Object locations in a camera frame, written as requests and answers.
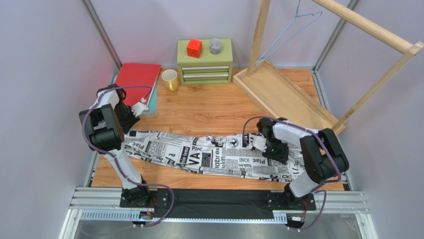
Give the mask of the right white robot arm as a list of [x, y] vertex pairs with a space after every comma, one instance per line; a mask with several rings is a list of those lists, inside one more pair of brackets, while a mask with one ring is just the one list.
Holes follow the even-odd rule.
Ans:
[[282, 196], [291, 209], [304, 206], [314, 189], [340, 181], [341, 174], [349, 169], [348, 159], [330, 128], [304, 128], [286, 118], [261, 118], [256, 126], [262, 138], [254, 140], [253, 147], [264, 157], [287, 164], [289, 144], [300, 148], [305, 170], [285, 186]]

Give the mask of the newspaper print trousers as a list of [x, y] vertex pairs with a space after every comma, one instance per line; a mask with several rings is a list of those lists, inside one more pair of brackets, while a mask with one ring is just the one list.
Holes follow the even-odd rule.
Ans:
[[290, 144], [288, 161], [282, 163], [246, 146], [245, 138], [252, 143], [262, 135], [195, 137], [132, 129], [125, 135], [125, 150], [131, 157], [199, 175], [290, 183], [304, 173], [305, 165], [299, 147]]

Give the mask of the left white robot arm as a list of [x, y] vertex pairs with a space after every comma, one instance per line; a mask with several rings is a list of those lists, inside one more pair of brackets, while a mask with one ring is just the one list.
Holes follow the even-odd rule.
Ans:
[[143, 176], [135, 169], [127, 155], [125, 135], [149, 111], [146, 98], [133, 106], [124, 103], [127, 87], [116, 84], [97, 91], [95, 103], [79, 113], [83, 138], [89, 148], [97, 151], [111, 163], [122, 183], [123, 206], [148, 207], [152, 196]]

